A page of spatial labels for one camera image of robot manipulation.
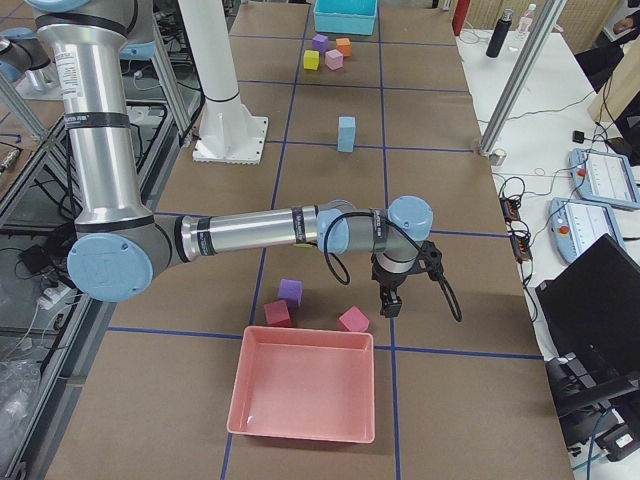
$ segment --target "computer monitor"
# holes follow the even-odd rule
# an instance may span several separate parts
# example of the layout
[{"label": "computer monitor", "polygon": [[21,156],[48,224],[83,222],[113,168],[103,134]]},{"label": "computer monitor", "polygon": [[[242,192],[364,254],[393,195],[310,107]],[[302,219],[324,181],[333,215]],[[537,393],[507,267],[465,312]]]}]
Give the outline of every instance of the computer monitor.
[{"label": "computer monitor", "polygon": [[[575,353],[596,384],[640,371],[640,266],[609,235],[536,294],[558,353]],[[610,401],[640,437],[640,392]]]}]

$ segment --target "clear plastic wrap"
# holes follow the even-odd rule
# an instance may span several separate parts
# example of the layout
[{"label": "clear plastic wrap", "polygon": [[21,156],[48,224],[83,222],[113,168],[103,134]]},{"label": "clear plastic wrap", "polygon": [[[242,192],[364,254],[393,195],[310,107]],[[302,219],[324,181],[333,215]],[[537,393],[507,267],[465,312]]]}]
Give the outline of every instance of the clear plastic wrap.
[{"label": "clear plastic wrap", "polygon": [[0,362],[0,476],[24,437],[39,386],[40,369],[35,361]]}]

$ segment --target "pink cube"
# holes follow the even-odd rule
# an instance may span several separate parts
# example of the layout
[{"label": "pink cube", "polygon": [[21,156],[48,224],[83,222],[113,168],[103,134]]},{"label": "pink cube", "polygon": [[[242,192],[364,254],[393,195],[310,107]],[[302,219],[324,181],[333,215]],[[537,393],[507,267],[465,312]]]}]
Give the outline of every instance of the pink cube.
[{"label": "pink cube", "polygon": [[300,308],[302,302],[302,282],[299,280],[280,280],[278,299],[287,302],[289,308]]},{"label": "pink cube", "polygon": [[287,302],[278,300],[273,303],[264,304],[264,316],[267,319],[267,325],[270,327],[292,327],[291,317],[287,309]]},{"label": "pink cube", "polygon": [[324,54],[324,64],[331,70],[342,68],[344,63],[344,55],[339,50],[329,50]]},{"label": "pink cube", "polygon": [[320,53],[324,53],[329,48],[329,37],[326,35],[317,34],[311,40],[311,48],[313,50],[317,50]]},{"label": "pink cube", "polygon": [[338,319],[338,329],[343,332],[366,332],[368,328],[369,319],[358,307],[351,307]]}]

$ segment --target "pink bin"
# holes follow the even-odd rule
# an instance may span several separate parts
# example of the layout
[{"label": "pink bin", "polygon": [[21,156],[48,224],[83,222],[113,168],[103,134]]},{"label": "pink bin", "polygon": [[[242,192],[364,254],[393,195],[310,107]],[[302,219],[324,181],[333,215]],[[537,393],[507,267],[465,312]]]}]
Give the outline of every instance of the pink bin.
[{"label": "pink bin", "polygon": [[371,443],[373,383],[368,333],[247,327],[227,430]]}]

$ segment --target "toy block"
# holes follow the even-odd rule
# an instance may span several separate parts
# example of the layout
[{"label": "toy block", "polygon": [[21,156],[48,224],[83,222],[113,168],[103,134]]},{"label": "toy block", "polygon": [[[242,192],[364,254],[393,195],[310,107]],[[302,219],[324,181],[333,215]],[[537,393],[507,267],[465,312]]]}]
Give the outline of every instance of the toy block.
[{"label": "toy block", "polygon": [[320,52],[317,50],[305,50],[302,58],[302,66],[305,70],[317,70],[320,65]]},{"label": "toy block", "polygon": [[264,304],[264,316],[267,319],[267,325],[270,327],[292,327],[291,317],[287,309],[287,302],[278,300],[273,303]]},{"label": "toy block", "polygon": [[326,35],[317,34],[311,40],[311,49],[317,50],[320,53],[324,53],[329,48],[329,37]]},{"label": "toy block", "polygon": [[338,151],[353,152],[356,142],[356,117],[339,117],[338,119]]},{"label": "toy block", "polygon": [[300,308],[302,302],[302,282],[299,280],[280,280],[278,299],[287,302],[289,308]]},{"label": "toy block", "polygon": [[338,329],[343,332],[366,332],[369,329],[369,319],[358,307],[351,307],[340,315]]},{"label": "toy block", "polygon": [[345,58],[351,56],[351,40],[348,38],[336,38],[336,48]]},{"label": "toy block", "polygon": [[342,55],[340,50],[329,50],[324,54],[324,64],[331,70],[342,68],[342,65],[344,64],[344,55]]}]

